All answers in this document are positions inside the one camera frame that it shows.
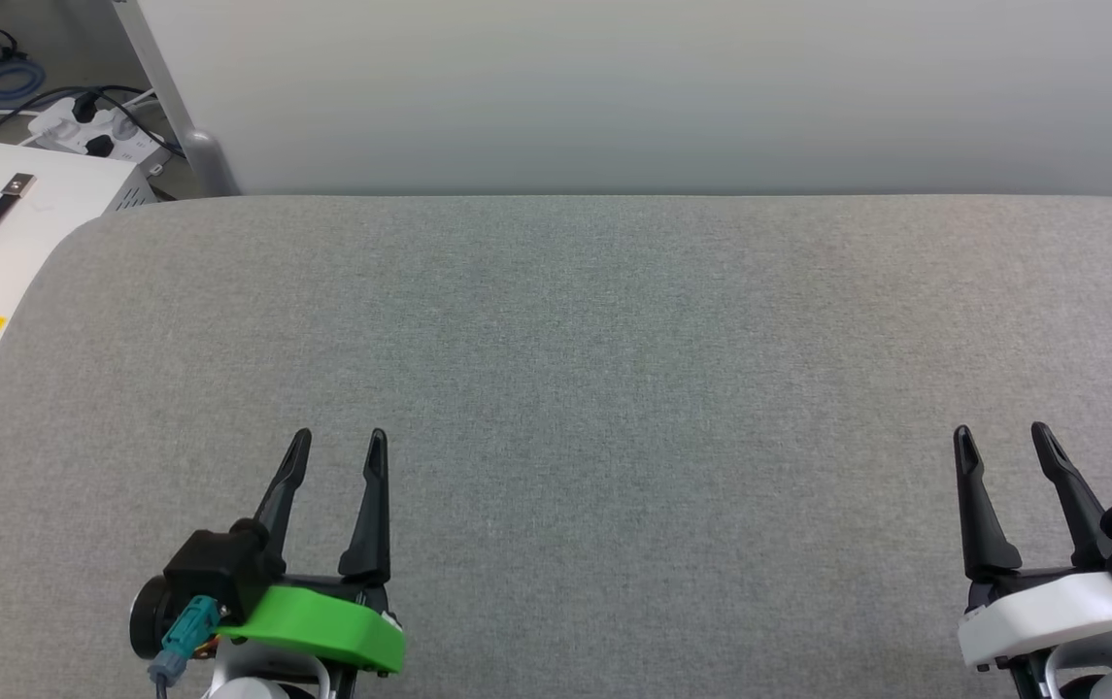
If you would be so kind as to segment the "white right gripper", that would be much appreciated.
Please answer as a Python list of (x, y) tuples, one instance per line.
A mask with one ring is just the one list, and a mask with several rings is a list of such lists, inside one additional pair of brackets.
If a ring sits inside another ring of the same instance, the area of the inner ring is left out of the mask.
[[(1036, 421), (1030, 435), (1041, 473), (1056, 488), (1072, 567), (1101, 570), (1112, 552), (1100, 528), (1105, 509), (1048, 425)], [(954, 459), (963, 568), (971, 583), (957, 625), (963, 665), (1003, 669), (1016, 659), (1036, 658), (1048, 673), (1112, 668), (1112, 572), (1021, 571), (1022, 557), (1000, 525), (967, 425), (955, 429)]]

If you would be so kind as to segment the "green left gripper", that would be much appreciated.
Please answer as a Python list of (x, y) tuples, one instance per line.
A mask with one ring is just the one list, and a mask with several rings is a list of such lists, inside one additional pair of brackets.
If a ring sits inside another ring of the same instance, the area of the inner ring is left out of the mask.
[(404, 629), (388, 605), (391, 579), (388, 437), (374, 429), (363, 466), (365, 482), (350, 545), (337, 568), (342, 577), (282, 577), (295, 492), (304, 482), (312, 432), (298, 429), (254, 515), (256, 562), (264, 579), (232, 598), (228, 620), (218, 625), (215, 659), (226, 662), (237, 647), (310, 656), (373, 675), (403, 671)]

